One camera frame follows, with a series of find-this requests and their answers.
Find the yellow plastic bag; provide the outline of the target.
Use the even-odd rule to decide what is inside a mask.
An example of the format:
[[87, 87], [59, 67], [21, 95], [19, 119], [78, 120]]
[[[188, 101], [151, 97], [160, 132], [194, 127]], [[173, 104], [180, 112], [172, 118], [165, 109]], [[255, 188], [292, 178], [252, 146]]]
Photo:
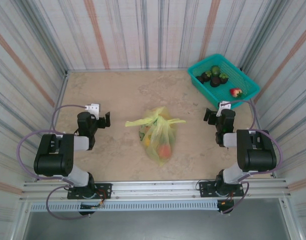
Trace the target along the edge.
[[[185, 120], [173, 118], [167, 107], [160, 106], [147, 110], [141, 119], [127, 121], [126, 127], [139, 127], [138, 135], [147, 156], [159, 166], [164, 165], [172, 156], [176, 142], [177, 124], [184, 124]], [[150, 139], [151, 145], [144, 146], [143, 140]], [[170, 145], [170, 158], [160, 158], [158, 149], [160, 145]]]

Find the red fake strawberry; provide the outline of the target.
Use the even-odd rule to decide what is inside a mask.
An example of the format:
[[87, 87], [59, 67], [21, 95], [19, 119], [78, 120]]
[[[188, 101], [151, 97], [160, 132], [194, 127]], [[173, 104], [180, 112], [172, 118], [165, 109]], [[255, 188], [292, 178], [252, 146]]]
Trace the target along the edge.
[[231, 88], [229, 93], [233, 98], [241, 98], [243, 96], [243, 91], [238, 87]]

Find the pink red fake fruit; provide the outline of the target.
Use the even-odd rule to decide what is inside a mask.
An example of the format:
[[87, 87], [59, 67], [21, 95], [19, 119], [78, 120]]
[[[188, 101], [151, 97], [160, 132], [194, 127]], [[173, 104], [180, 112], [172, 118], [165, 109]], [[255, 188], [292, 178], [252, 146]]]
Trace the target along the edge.
[[158, 148], [158, 156], [161, 159], [168, 159], [172, 155], [172, 149], [169, 144], [161, 144]]

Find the aluminium mounting rail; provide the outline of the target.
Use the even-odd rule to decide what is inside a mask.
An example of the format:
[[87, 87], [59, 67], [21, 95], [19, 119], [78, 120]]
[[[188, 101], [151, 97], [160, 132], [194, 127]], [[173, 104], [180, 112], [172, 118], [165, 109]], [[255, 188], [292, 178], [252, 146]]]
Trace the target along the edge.
[[[250, 178], [240, 189], [247, 199], [279, 199], [291, 197], [285, 179]], [[65, 184], [58, 181], [27, 182], [19, 197], [21, 201], [41, 202], [51, 194], [51, 201], [66, 201], [68, 191]], [[210, 186], [206, 180], [166, 180], [166, 181], [112, 181], [106, 196], [110, 201], [148, 200], [193, 200], [201, 197], [202, 185]]]

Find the teal plastic basket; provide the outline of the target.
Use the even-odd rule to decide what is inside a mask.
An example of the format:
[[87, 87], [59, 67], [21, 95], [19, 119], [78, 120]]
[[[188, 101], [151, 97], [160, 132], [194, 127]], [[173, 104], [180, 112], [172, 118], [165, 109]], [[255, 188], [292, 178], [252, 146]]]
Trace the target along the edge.
[[[210, 71], [213, 66], [219, 67], [221, 73], [228, 75], [228, 81], [226, 83], [212, 87], [209, 81], [201, 83], [197, 79], [203, 73]], [[240, 99], [245, 101], [250, 100], [260, 91], [260, 87], [253, 80], [221, 54], [213, 54], [206, 57], [189, 67], [187, 72], [192, 84], [215, 108], [218, 108], [219, 102], [230, 102], [237, 99], [231, 95], [230, 89], [241, 89], [242, 95]]]

